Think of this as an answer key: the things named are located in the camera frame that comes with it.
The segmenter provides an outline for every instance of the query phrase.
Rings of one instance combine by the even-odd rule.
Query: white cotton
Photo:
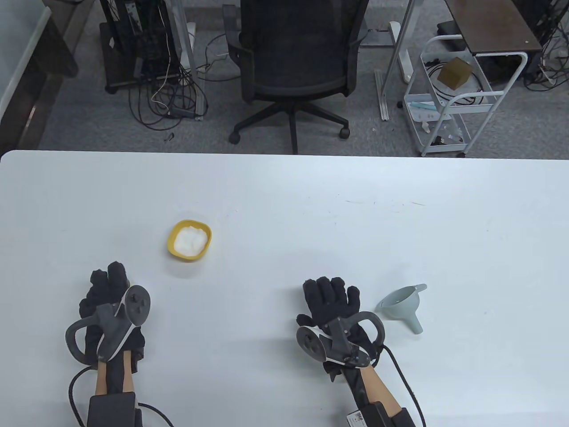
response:
[[[204,250],[208,235],[200,228],[184,227],[176,236],[174,250],[183,256],[195,257]]]

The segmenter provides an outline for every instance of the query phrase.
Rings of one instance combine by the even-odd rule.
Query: metal cart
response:
[[[418,64],[415,67],[403,98],[403,108],[411,127],[415,145],[423,157],[427,153],[441,153],[443,151],[459,151],[460,157],[465,156],[527,63],[527,54],[525,52],[496,52],[472,55],[470,50],[466,49],[459,52],[440,51],[427,53],[427,48],[433,42],[462,38],[460,34],[443,35],[433,37],[427,42],[419,55]],[[488,83],[488,79],[477,61],[477,58],[482,56],[519,56],[521,58],[519,67],[503,90],[495,91]],[[437,86],[434,86],[436,74],[432,73],[432,68],[426,66],[426,64],[442,64],[454,58],[461,58],[470,64],[473,75],[457,91],[451,91],[445,87],[445,92],[442,94],[440,88],[442,83],[438,82]],[[411,88],[419,73],[424,74],[426,77],[429,93],[411,94]],[[486,114],[484,121],[473,137],[471,137],[462,118],[462,114],[470,113]],[[426,132],[424,122],[427,123],[429,133]]]

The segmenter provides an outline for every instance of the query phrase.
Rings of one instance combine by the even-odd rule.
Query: black glove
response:
[[[120,262],[113,262],[107,267],[108,273],[96,270],[91,274],[91,289],[87,296],[79,303],[81,318],[95,313],[98,305],[119,302],[129,287],[125,267]],[[88,326],[85,333],[85,356],[91,365],[97,365],[97,346],[103,335],[99,326]],[[131,369],[137,371],[137,362],[144,357],[145,339],[140,327],[135,328],[126,339],[121,352],[130,350],[132,354]]]
[[[317,281],[307,280],[302,288],[308,309],[312,314],[309,317],[299,314],[296,322],[299,326],[318,326],[329,334],[326,325],[336,317],[348,318],[360,311],[360,290],[350,286],[346,293],[345,283],[340,277],[328,280],[320,277]],[[363,348],[373,360],[377,357],[377,350],[373,347],[368,335],[360,325],[354,325],[350,329],[348,340]],[[341,366],[334,362],[324,362],[324,370],[330,374],[332,381],[340,373]]]

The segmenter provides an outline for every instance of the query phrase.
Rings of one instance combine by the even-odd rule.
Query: funnel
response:
[[[423,327],[415,315],[419,307],[419,292],[427,289],[427,285],[405,286],[391,292],[377,305],[377,311],[381,311],[387,317],[395,320],[403,320],[415,334],[423,332]]]

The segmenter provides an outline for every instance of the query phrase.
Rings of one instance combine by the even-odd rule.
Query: yellow bowl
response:
[[[202,229],[203,231],[205,231],[205,234],[207,234],[208,236],[208,241],[204,246],[204,249],[197,254],[196,256],[193,257],[187,257],[185,255],[182,255],[181,253],[177,252],[174,249],[174,242],[176,241],[176,237],[178,236],[178,233],[180,232],[180,230],[184,227],[194,227],[194,228],[199,228]],[[212,241],[212,230],[211,228],[209,228],[206,224],[204,223],[200,223],[198,221],[192,221],[190,219],[184,220],[184,221],[180,221],[179,223],[177,223],[174,226],[174,229],[172,230],[172,232],[170,233],[170,237],[168,238],[168,251],[178,257],[178,258],[182,258],[183,260],[186,261],[197,261],[198,259],[200,259],[201,257],[203,257],[205,255],[205,253],[207,252],[208,248],[209,248],[209,243]]]

